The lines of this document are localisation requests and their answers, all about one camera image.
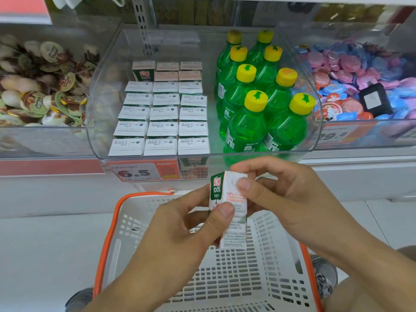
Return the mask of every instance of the white tile floor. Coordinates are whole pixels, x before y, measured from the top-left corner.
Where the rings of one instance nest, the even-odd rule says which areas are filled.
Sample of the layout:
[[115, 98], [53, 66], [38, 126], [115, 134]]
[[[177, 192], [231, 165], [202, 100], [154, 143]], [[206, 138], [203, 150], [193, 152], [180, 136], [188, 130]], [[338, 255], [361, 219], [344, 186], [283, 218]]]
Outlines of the white tile floor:
[[[416, 202], [343, 205], [393, 248], [416, 245]], [[0, 219], [0, 311], [63, 311], [70, 296], [93, 285], [111, 218], [108, 213]]]

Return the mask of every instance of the bottle label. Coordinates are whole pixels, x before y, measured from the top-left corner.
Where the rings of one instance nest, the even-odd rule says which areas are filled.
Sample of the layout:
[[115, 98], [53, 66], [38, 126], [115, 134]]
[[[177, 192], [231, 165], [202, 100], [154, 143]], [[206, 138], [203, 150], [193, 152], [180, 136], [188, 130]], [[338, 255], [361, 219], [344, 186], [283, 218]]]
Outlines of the bottle label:
[[230, 135], [230, 129], [227, 129], [226, 143], [232, 148], [235, 152], [254, 152], [258, 150], [260, 142], [255, 143], [246, 143], [239, 140], [238, 138]]
[[231, 117], [235, 114], [235, 111], [226, 107], [224, 110], [224, 119], [230, 121]]
[[273, 140], [273, 137], [270, 135], [270, 133], [267, 133], [263, 143], [268, 151], [279, 151], [279, 144]]
[[226, 93], [226, 89], [224, 89], [224, 85], [218, 83], [218, 97], [220, 99], [224, 99], [224, 94]]

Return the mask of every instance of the yellow bottle cap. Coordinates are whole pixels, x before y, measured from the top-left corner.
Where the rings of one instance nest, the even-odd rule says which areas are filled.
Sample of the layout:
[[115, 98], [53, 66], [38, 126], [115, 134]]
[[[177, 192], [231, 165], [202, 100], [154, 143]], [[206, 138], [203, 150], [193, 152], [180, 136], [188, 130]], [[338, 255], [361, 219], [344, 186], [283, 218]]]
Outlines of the yellow bottle cap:
[[263, 31], [259, 31], [257, 36], [257, 41], [263, 44], [271, 43], [273, 39], [273, 31], [269, 29], [264, 29]]
[[257, 69], [251, 64], [242, 64], [237, 69], [237, 80], [244, 83], [253, 82], [256, 78]]
[[230, 59], [236, 62], [243, 62], [247, 57], [247, 48], [244, 46], [232, 46]]
[[233, 44], [233, 45], [241, 44], [241, 39], [242, 39], [241, 31], [237, 29], [232, 29], [231, 31], [228, 32], [227, 41], [230, 44]]
[[281, 68], [276, 76], [276, 83], [289, 87], [293, 86], [297, 79], [297, 72], [290, 68]]
[[251, 90], [244, 99], [244, 106], [249, 111], [259, 112], [266, 108], [267, 94], [259, 90]]
[[279, 46], [267, 46], [264, 51], [264, 59], [270, 62], [276, 62], [280, 60], [282, 56], [282, 48]]
[[308, 115], [315, 107], [316, 101], [309, 94], [295, 94], [290, 101], [289, 108], [298, 115]]

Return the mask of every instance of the green bottle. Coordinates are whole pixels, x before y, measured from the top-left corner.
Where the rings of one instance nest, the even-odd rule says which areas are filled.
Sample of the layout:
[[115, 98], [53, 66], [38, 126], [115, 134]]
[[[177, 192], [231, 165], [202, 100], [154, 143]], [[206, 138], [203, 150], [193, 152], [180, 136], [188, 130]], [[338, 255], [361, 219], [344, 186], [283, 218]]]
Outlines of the green bottle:
[[215, 74], [215, 78], [218, 78], [221, 71], [224, 69], [227, 63], [230, 62], [231, 47], [234, 45], [240, 45], [241, 38], [242, 33], [239, 30], [232, 29], [228, 32], [226, 47], [223, 49], [223, 51], [220, 53], [217, 59], [217, 72]]
[[286, 110], [268, 123], [264, 147], [268, 151], [289, 151], [304, 141], [308, 134], [306, 117], [314, 109], [315, 103], [309, 94], [295, 94]]
[[231, 118], [227, 129], [224, 153], [258, 151], [267, 126], [263, 110], [267, 104], [266, 93], [252, 90], [244, 99], [244, 107]]
[[244, 106], [245, 96], [249, 91], [254, 89], [253, 81], [256, 77], [256, 68], [251, 64], [242, 64], [237, 69], [237, 81], [227, 90], [224, 95], [220, 135], [225, 137], [227, 133], [228, 122], [234, 113]]
[[275, 83], [278, 74], [279, 60], [282, 56], [282, 48], [278, 46], [267, 46], [263, 61], [257, 66], [257, 74], [254, 85], [256, 89], [266, 92]]
[[237, 81], [237, 69], [247, 57], [247, 48], [243, 46], [232, 46], [230, 62], [221, 71], [214, 87], [214, 97], [217, 100], [217, 115], [221, 119], [223, 99], [226, 91]]
[[272, 43], [272, 39], [273, 31], [268, 29], [259, 31], [259, 34], [257, 35], [257, 43], [248, 52], [246, 63], [257, 67], [257, 65], [263, 61], [264, 51], [266, 50], [266, 47]]
[[266, 121], [269, 122], [275, 116], [286, 109], [292, 100], [292, 88], [297, 79], [297, 72], [290, 68], [281, 68], [276, 76], [275, 83], [266, 90], [269, 97], [265, 110]]

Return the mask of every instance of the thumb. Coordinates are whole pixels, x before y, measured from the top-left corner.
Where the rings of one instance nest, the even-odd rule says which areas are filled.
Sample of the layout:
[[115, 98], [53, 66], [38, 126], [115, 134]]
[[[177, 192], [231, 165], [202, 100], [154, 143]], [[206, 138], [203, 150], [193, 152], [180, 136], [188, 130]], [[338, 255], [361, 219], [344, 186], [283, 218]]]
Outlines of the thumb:
[[195, 239], [205, 250], [224, 233], [234, 216], [234, 206], [230, 203], [217, 205], [205, 223], [195, 233]]
[[290, 200], [273, 193], [262, 184], [247, 177], [238, 180], [237, 188], [244, 197], [264, 209], [270, 210], [278, 217], [281, 215], [283, 206], [292, 203]]

